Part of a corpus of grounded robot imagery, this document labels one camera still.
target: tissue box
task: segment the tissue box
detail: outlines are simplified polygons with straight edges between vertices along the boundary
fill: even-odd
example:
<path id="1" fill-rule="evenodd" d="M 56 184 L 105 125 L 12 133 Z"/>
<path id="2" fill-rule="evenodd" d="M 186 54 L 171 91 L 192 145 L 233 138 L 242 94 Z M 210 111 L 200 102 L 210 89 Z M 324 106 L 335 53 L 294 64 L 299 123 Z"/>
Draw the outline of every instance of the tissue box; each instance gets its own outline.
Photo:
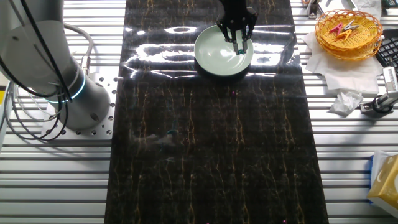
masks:
<path id="1" fill-rule="evenodd" d="M 368 193 L 368 199 L 398 218 L 398 155 L 387 157 Z"/>

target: black marble surface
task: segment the black marble surface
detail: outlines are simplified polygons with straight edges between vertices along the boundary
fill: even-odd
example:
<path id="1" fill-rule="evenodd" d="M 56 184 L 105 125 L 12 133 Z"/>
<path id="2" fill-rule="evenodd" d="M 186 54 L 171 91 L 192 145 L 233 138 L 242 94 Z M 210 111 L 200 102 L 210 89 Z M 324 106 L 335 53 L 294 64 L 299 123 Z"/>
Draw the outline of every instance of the black marble surface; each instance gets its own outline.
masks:
<path id="1" fill-rule="evenodd" d="M 105 223 L 328 223 L 290 2 L 248 6 L 248 74 L 215 80 L 218 0 L 127 1 Z"/>

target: yellow basket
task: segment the yellow basket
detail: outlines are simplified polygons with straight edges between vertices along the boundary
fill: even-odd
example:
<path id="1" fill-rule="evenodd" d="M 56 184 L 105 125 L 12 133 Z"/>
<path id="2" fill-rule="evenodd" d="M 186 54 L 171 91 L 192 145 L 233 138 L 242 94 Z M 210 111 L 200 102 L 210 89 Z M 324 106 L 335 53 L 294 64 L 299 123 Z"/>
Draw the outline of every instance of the yellow basket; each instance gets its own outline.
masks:
<path id="1" fill-rule="evenodd" d="M 352 20 L 352 26 L 359 27 L 345 36 L 337 37 L 337 32 L 330 32 L 340 22 L 343 27 Z M 350 10 L 334 10 L 324 13 L 317 20 L 315 36 L 318 43 L 329 54 L 343 60 L 363 60 L 374 56 L 379 50 L 382 35 L 382 25 L 372 15 Z"/>
<path id="2" fill-rule="evenodd" d="M 343 27 L 347 26 L 352 20 L 352 26 L 359 25 L 355 35 L 348 39 L 336 41 L 337 32 L 330 32 L 340 22 Z M 323 45 L 335 50 L 349 50 L 363 47 L 372 42 L 376 42 L 381 38 L 382 25 L 379 20 L 369 13 L 350 10 L 334 10 L 324 13 L 317 20 L 315 33 L 322 41 Z"/>
<path id="3" fill-rule="evenodd" d="M 323 49 L 325 49 L 329 54 L 335 56 L 338 59 L 342 60 L 349 60 L 349 61 L 358 61 L 358 60 L 364 60 L 369 57 L 373 57 L 374 55 L 377 54 L 377 51 L 379 50 L 381 44 L 381 40 L 376 43 L 371 43 L 368 45 L 365 45 L 361 48 L 358 49 L 353 49 L 353 50 L 332 50 L 327 47 L 322 46 Z"/>

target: metal clamp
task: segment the metal clamp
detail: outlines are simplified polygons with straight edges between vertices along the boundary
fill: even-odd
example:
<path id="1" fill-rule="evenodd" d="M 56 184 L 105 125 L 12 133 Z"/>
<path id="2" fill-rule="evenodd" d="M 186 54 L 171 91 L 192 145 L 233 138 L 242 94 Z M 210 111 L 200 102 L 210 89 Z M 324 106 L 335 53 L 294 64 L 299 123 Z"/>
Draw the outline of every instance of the metal clamp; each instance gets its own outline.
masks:
<path id="1" fill-rule="evenodd" d="M 318 13 L 318 5 L 321 0 L 311 0 L 307 7 L 307 14 L 309 19 L 316 19 Z"/>

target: black cable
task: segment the black cable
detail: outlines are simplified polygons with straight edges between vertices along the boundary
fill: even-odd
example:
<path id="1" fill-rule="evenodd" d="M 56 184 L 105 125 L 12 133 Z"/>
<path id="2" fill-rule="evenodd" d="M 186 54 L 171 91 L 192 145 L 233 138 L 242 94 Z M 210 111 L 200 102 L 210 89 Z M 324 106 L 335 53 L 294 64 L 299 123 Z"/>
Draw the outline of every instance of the black cable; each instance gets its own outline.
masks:
<path id="1" fill-rule="evenodd" d="M 17 112 L 17 110 L 16 110 L 15 101 L 14 101 L 12 98 L 11 98 L 11 100 L 12 100 L 12 101 L 11 101 L 11 103 L 12 103 L 12 109 L 14 110 L 14 113 L 15 113 L 15 116 L 16 116 L 18 122 L 21 124 L 21 126 L 22 126 L 31 136 L 33 136 L 33 138 L 27 138 L 27 137 L 24 137 L 24 136 L 20 135 L 19 133 L 17 133 L 17 132 L 15 131 L 15 129 L 14 129 L 14 127 L 12 126 L 11 122 L 9 122 L 9 120 L 6 119 L 7 124 L 8 124 L 8 126 L 10 127 L 10 129 L 12 130 L 12 132 L 13 132 L 14 134 L 16 134 L 18 137 L 20 137 L 21 139 L 25 139 L 25 140 L 41 140 L 41 139 L 45 138 L 46 136 L 48 136 L 48 135 L 57 127 L 57 124 L 58 124 L 59 119 L 60 119 L 59 115 L 57 116 L 57 120 L 55 121 L 53 127 L 50 129 L 49 132 L 47 132 L 46 134 L 44 134 L 43 136 L 40 136 L 40 137 L 36 136 L 36 135 L 33 134 L 32 132 L 30 132 L 29 129 L 28 129 L 28 128 L 24 125 L 24 123 L 21 121 L 21 119 L 20 119 L 20 117 L 19 117 L 19 115 L 18 115 L 18 112 Z M 61 109 L 62 109 L 62 104 L 60 104 L 60 105 L 58 106 L 58 108 L 61 110 Z"/>
<path id="2" fill-rule="evenodd" d="M 57 120 L 55 121 L 55 123 L 54 123 L 54 125 L 52 126 L 52 128 L 51 128 L 46 134 L 44 134 L 43 136 L 38 137 L 38 136 L 36 136 L 35 134 L 33 134 L 32 132 L 30 132 L 29 129 L 28 129 L 28 128 L 24 125 L 24 123 L 21 121 L 21 119 L 20 119 L 20 117 L 19 117 L 19 115 L 18 115 L 18 112 L 16 111 L 16 105 L 15 105 L 15 101 L 14 101 L 14 100 L 12 100 L 12 106 L 13 106 L 13 110 L 14 110 L 14 113 L 15 113 L 15 115 L 16 115 L 16 118 L 17 118 L 18 122 L 21 124 L 21 126 L 22 126 L 31 136 L 33 136 L 33 138 L 27 138 L 27 137 L 22 136 L 22 135 L 19 134 L 18 132 L 16 132 L 16 130 L 15 130 L 14 127 L 12 126 L 11 122 L 9 121 L 7 112 L 5 111 L 5 112 L 6 112 L 6 113 L 5 113 L 5 119 L 6 119 L 6 122 L 7 122 L 8 126 L 10 127 L 10 129 L 12 130 L 12 132 L 13 132 L 14 134 L 16 134 L 18 137 L 20 137 L 21 139 L 25 139 L 25 140 L 52 141 L 52 140 L 54 140 L 54 139 L 57 139 L 57 138 L 59 137 L 59 135 L 61 135 L 61 134 L 63 133 L 63 131 L 64 131 L 64 129 L 65 129 L 65 126 L 66 126 L 66 123 L 67 123 L 67 121 L 68 121 L 68 114 L 69 114 L 69 111 L 68 111 L 67 103 L 65 103 L 66 118 L 65 118 L 65 122 L 64 122 L 64 124 L 63 124 L 62 129 L 60 130 L 60 132 L 59 132 L 54 138 L 52 138 L 52 139 L 44 139 L 44 137 L 48 136 L 48 135 L 57 127 L 57 124 L 58 124 L 58 122 L 59 122 L 59 120 L 60 120 L 60 114 L 57 115 Z M 58 109 L 59 109 L 59 110 L 62 110 L 62 99 L 61 99 L 60 96 L 58 97 Z"/>
<path id="3" fill-rule="evenodd" d="M 57 139 L 63 133 L 63 130 L 65 130 L 65 127 L 67 126 L 67 122 L 68 122 L 69 111 L 68 111 L 68 101 L 66 100 L 66 98 L 64 98 L 64 101 L 65 101 L 65 121 L 63 122 L 61 131 L 54 138 L 44 139 L 44 141 L 53 141 L 53 140 Z"/>
<path id="4" fill-rule="evenodd" d="M 27 15 L 30 23 L 32 24 L 33 30 L 35 30 L 37 38 L 39 39 L 40 43 L 42 44 L 42 47 L 44 48 L 44 51 L 47 54 L 47 57 L 50 59 L 50 62 L 52 64 L 53 68 L 55 69 L 55 74 L 58 76 L 63 88 L 65 89 L 65 93 L 67 94 L 68 99 L 70 100 L 70 102 L 72 102 L 72 98 L 70 96 L 68 86 L 67 86 L 67 84 L 65 83 L 65 81 L 62 78 L 61 71 L 58 68 L 57 64 L 55 63 L 55 60 L 54 60 L 54 58 L 53 58 L 53 56 L 52 56 L 52 54 L 50 52 L 50 49 L 47 47 L 47 44 L 45 43 L 45 41 L 43 39 L 43 36 L 40 33 L 40 31 L 39 31 L 39 28 L 37 27 L 37 24 L 36 24 L 36 22 L 35 22 L 35 20 L 33 18 L 33 15 L 30 12 L 29 7 L 26 4 L 26 1 L 25 0 L 21 0 L 21 4 L 22 4 L 22 7 L 24 8 L 24 10 L 26 12 L 26 15 Z"/>
<path id="5" fill-rule="evenodd" d="M 26 92 L 38 96 L 38 97 L 43 97 L 43 98 L 48 98 L 51 96 L 55 96 L 58 93 L 58 90 L 55 90 L 55 92 L 50 93 L 50 94 L 42 94 L 42 93 L 37 93 L 35 91 L 32 91 L 30 89 L 28 89 L 24 84 L 22 84 L 20 81 L 18 81 L 18 79 L 11 73 L 11 71 L 7 68 L 7 65 L 4 63 L 4 61 L 2 60 L 2 58 L 0 57 L 0 66 L 2 67 L 2 69 L 5 71 L 6 75 L 8 77 L 10 77 L 11 81 L 13 81 L 14 83 L 16 83 L 17 85 L 19 85 L 21 88 L 23 88 Z"/>
<path id="6" fill-rule="evenodd" d="M 10 90 L 9 88 L 7 89 L 7 92 L 5 92 L 6 95 L 4 97 L 4 103 L 2 104 L 4 108 L 2 109 L 0 130 L 2 130 L 2 126 L 4 125 L 4 121 L 6 120 L 7 102 L 8 102 L 8 96 L 9 96 L 9 90 Z"/>

